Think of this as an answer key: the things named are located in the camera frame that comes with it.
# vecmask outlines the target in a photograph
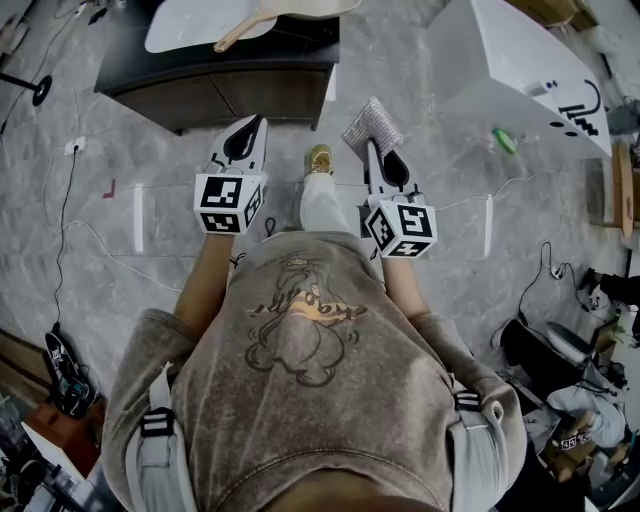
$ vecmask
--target black wheel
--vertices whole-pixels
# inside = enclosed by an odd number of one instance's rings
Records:
[[[42,80],[40,80],[40,83],[38,84],[38,90],[33,93],[32,103],[34,107],[42,104],[44,99],[47,97],[47,94],[49,94],[52,83],[53,79],[51,78],[51,75],[47,75]]]

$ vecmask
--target sleeve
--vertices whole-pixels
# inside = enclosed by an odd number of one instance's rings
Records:
[[[149,386],[165,363],[174,363],[171,373],[179,371],[197,342],[185,324],[158,310],[145,311],[131,336],[111,391],[102,434],[105,476],[127,510],[133,508],[125,453],[129,439],[149,408]]]
[[[451,319],[426,314],[416,319],[414,325],[438,354],[445,369],[467,389],[480,395],[482,405],[494,401],[502,405],[501,427],[507,443],[509,486],[513,485],[527,451],[527,434],[515,390],[473,357]]]

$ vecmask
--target brown sweatshirt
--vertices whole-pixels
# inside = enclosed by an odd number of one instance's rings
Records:
[[[142,315],[107,408],[113,491],[131,510],[126,446],[167,361],[179,369],[172,402],[200,512],[259,510],[327,468],[450,510],[452,374],[483,403],[502,404],[513,483],[526,449],[514,390],[471,356],[453,322],[424,315],[416,324],[389,300],[356,238],[267,240],[242,260],[200,340],[172,315]]]

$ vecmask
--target white pants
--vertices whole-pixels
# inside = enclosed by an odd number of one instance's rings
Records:
[[[318,172],[305,178],[300,203],[300,221],[305,231],[351,233],[340,207],[332,176]]]

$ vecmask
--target gray marble floor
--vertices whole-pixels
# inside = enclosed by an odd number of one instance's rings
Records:
[[[367,189],[362,165],[340,134],[375,95],[407,134],[404,153],[435,207],[495,193],[510,178],[537,173],[496,197],[490,256],[484,257],[485,202],[478,200],[439,212],[440,241],[428,258],[415,264],[433,309],[452,316],[476,355],[500,367],[502,356],[490,348],[490,335],[516,313],[520,294],[538,270],[544,240],[552,242],[555,261],[569,261],[577,269],[596,265],[620,272],[624,255],[616,231],[587,221],[584,163],[558,162],[535,140],[521,141],[518,155],[509,156],[484,130],[463,128],[436,113],[425,30],[442,4],[365,0],[343,19],[337,99],[326,104],[315,133],[298,126],[271,128],[266,204],[250,234],[237,240],[235,251],[260,242],[266,234],[262,220],[268,216],[277,219],[279,230],[297,225],[292,205],[301,193],[304,153],[316,143],[333,147],[339,194],[356,229],[355,207]],[[29,15],[31,30],[5,72],[27,78],[35,74],[49,40],[66,22],[53,19],[54,8],[55,2],[36,3]],[[42,198],[49,222],[59,225],[72,164],[63,146],[74,136],[85,135],[87,148],[76,158],[65,222],[88,223],[118,261],[175,288],[184,284],[203,241],[191,210],[193,182],[218,130],[190,130],[176,137],[94,94],[114,13],[93,26],[87,26],[89,15],[68,21],[38,73],[38,79],[53,75],[51,96],[34,108],[24,94],[2,138],[0,327],[37,344],[43,344],[55,320],[53,292],[59,279],[55,256],[60,237],[46,224]],[[0,84],[3,119],[19,92]],[[113,179],[115,197],[104,199]],[[134,243],[136,187],[143,190],[142,250]],[[63,328],[108,395],[140,312],[148,307],[170,310],[177,293],[109,259],[81,224],[66,231],[61,265]],[[576,304],[569,279],[555,282],[543,276],[523,308],[539,329],[553,320],[588,337],[598,323]]]

